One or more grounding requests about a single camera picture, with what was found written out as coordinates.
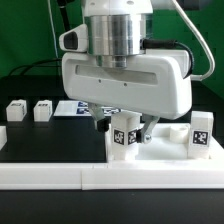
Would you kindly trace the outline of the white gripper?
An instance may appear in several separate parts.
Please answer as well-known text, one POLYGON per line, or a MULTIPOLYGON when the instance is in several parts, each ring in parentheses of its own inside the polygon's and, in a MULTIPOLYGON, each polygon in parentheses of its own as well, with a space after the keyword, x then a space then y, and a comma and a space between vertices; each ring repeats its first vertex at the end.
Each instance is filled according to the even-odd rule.
POLYGON ((67 96, 85 101, 98 132, 109 130, 101 106, 147 114, 136 132, 138 143, 148 144, 159 117, 177 119, 192 106, 190 58, 185 50, 147 49, 125 59, 122 68, 102 67, 87 52, 87 26, 80 25, 59 38, 62 79, 67 96))

